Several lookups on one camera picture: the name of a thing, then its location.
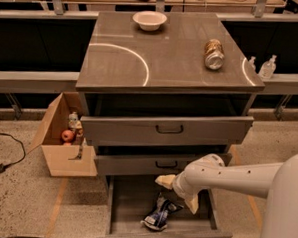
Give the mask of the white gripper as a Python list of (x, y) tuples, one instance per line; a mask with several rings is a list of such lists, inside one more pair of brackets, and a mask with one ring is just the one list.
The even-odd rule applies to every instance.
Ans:
[(213, 186), (220, 170), (225, 167), (224, 161), (215, 154), (208, 154), (189, 163), (178, 174), (161, 175), (155, 183), (166, 189), (172, 189), (177, 195), (185, 199), (188, 209), (195, 215), (198, 211), (198, 192)]

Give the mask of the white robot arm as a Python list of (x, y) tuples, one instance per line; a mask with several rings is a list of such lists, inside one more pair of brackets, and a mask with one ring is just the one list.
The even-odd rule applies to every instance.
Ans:
[(162, 175), (156, 183), (174, 190), (191, 212), (199, 207), (203, 189), (225, 189), (261, 197), (267, 208), (260, 238), (298, 238), (298, 154), (283, 163), (227, 167), (215, 154), (189, 163), (177, 174)]

